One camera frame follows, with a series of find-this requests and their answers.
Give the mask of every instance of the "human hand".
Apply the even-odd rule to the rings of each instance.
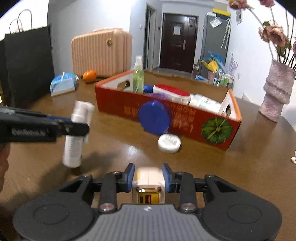
[[[6,144],[4,149],[0,151],[0,192],[2,191],[3,185],[4,185],[4,175],[8,170],[7,158],[9,156],[9,153],[10,153],[10,144]]]

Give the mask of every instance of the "pink suitcase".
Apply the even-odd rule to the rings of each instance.
[[[73,72],[94,70],[110,77],[131,68],[132,35],[121,28],[105,28],[76,36],[71,42]]]

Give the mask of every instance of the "white spray bottle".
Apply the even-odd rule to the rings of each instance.
[[[94,106],[88,102],[76,101],[71,121],[76,123],[87,123],[90,126]],[[88,142],[85,137],[66,136],[63,164],[66,167],[77,168],[81,165],[82,146]]]

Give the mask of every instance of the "white earphone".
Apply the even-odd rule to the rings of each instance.
[[[295,156],[291,157],[291,162],[293,162],[294,164],[296,164],[296,151],[295,151]]]

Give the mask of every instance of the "tabletop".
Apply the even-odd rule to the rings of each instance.
[[[47,95],[32,109],[70,117],[76,100],[96,106],[94,85],[80,82],[77,91],[54,98]],[[215,174],[272,202],[283,216],[276,241],[294,241],[296,165],[290,159],[296,149],[296,133],[283,117],[273,123],[258,112],[258,106],[240,99],[238,104],[242,125],[226,151],[181,137],[179,152],[164,153],[158,149],[158,137],[145,132],[139,123],[97,108],[80,168],[63,166],[64,137],[57,143],[12,144],[0,194],[0,230],[9,240],[18,240],[12,226],[17,207],[81,174],[102,177],[110,171],[124,170],[129,162],[136,167],[169,163],[173,171],[190,172],[199,178]],[[178,194],[166,195],[166,202],[176,203],[177,198]],[[131,202],[131,193],[118,194],[119,205]]]

